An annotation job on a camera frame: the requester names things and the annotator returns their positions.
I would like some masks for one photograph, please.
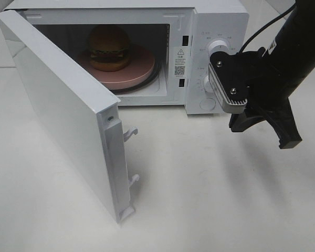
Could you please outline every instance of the table surface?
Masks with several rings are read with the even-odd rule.
[[[277,13],[244,0],[247,37]],[[283,20],[249,47],[268,46]],[[117,225],[37,120],[0,33],[0,252],[315,251],[315,70],[291,96],[303,138],[280,150],[261,123],[120,108],[136,213]]]

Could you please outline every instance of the microwave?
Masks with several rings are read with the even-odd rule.
[[[116,222],[134,212],[129,187],[139,178],[128,178],[124,151],[138,130],[123,132],[118,106],[222,113],[208,77],[209,56],[237,53],[247,23],[238,0],[15,0],[0,13],[35,113]],[[79,55],[98,25],[117,25],[153,55],[142,83],[109,90],[81,64]]]

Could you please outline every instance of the open microwave door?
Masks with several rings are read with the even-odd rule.
[[[40,121],[119,222],[133,212],[119,99],[16,11],[0,27]]]

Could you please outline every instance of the hamburger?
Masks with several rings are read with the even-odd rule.
[[[116,25],[98,25],[88,38],[90,64],[101,71],[114,72],[130,63],[130,39]]]

